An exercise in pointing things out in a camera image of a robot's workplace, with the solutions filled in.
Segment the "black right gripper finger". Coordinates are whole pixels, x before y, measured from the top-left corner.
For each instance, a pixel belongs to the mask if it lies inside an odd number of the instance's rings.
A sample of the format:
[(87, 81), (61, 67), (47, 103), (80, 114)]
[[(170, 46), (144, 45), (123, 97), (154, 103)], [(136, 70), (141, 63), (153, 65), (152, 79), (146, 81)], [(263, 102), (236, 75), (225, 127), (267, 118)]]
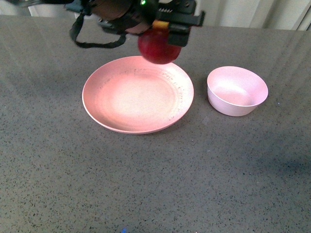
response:
[(188, 44), (190, 29), (191, 27), (187, 25), (169, 23), (168, 44), (185, 47)]

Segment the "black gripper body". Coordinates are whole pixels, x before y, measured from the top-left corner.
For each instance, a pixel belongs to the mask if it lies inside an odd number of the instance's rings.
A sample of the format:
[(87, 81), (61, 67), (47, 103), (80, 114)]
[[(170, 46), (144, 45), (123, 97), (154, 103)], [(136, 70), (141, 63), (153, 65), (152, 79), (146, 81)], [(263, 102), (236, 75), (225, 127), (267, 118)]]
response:
[(137, 31), (189, 31), (191, 27), (201, 27), (205, 11), (195, 14), (197, 2), (194, 0), (172, 0), (160, 3), (158, 0), (136, 1)]

